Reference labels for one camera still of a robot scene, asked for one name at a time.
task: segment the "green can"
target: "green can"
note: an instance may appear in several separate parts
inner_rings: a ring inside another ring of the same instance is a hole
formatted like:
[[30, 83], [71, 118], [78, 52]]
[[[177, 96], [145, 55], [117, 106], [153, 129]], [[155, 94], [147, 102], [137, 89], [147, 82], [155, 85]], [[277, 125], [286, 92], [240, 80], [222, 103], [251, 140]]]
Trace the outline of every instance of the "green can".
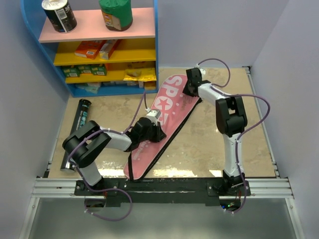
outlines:
[[133, 22], [131, 0], [99, 0], [106, 27], [125, 31]]

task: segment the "beige table surface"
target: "beige table surface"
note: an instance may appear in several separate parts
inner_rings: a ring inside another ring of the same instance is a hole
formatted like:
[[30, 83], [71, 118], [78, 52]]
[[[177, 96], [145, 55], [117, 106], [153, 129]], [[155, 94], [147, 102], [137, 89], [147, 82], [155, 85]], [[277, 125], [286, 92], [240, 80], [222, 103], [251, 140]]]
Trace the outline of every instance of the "beige table surface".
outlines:
[[[174, 74], [185, 74], [182, 68], [161, 68], [159, 83]], [[227, 93], [252, 93], [245, 69], [231, 69], [231, 81], [224, 88]], [[205, 79], [223, 84], [227, 79], [227, 70], [208, 68]], [[148, 106], [156, 94], [147, 94]], [[123, 131], [135, 113], [141, 95], [88, 97], [92, 102], [89, 119], [100, 126]], [[60, 171], [64, 154], [62, 142], [69, 135], [79, 98], [70, 97], [60, 135], [58, 137], [49, 178], [77, 178], [77, 173]], [[244, 98], [248, 126], [259, 120], [253, 98]], [[145, 115], [141, 107], [137, 119]], [[215, 108], [208, 102], [199, 104], [185, 126], [175, 137], [164, 154], [146, 177], [214, 177], [220, 176], [224, 167], [224, 142], [217, 131]], [[104, 149], [96, 159], [100, 173], [104, 177], [125, 177], [123, 168], [129, 153], [116, 149]], [[274, 168], [261, 126], [243, 137], [243, 164], [247, 177], [274, 177]]]

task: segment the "small green box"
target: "small green box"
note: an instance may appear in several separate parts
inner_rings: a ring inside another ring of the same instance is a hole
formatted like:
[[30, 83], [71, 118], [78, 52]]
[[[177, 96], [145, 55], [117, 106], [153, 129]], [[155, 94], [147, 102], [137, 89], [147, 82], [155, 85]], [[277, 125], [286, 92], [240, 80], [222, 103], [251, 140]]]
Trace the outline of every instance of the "small green box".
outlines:
[[96, 76], [106, 76], [107, 70], [104, 64], [92, 64], [91, 72]]
[[81, 74], [91, 74], [91, 67], [90, 65], [78, 65], [77, 68], [79, 69]]
[[79, 77], [80, 71], [75, 66], [63, 66], [63, 73], [65, 77]]

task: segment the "white lid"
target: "white lid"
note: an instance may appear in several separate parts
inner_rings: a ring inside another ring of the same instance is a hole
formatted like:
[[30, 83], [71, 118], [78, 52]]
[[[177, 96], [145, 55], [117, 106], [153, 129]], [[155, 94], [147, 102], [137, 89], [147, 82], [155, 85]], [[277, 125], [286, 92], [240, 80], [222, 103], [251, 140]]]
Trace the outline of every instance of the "white lid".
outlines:
[[68, 0], [43, 0], [42, 8], [44, 10], [57, 10], [63, 8]]

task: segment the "black can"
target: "black can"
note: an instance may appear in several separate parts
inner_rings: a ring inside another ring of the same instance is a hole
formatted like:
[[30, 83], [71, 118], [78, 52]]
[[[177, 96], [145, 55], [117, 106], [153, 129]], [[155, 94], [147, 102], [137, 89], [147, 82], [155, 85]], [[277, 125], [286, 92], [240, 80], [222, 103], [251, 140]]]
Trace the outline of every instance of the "black can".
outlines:
[[[85, 99], [79, 100], [78, 108], [75, 113], [70, 134], [74, 133], [85, 124], [88, 117], [90, 105], [91, 105], [91, 102], [88, 100], [85, 100]], [[69, 155], [65, 152], [64, 157], [62, 159], [60, 170], [64, 172], [74, 172], [73, 165], [67, 160], [68, 156]]]
[[76, 19], [68, 0], [43, 0], [42, 8], [58, 32], [66, 33], [76, 27]]

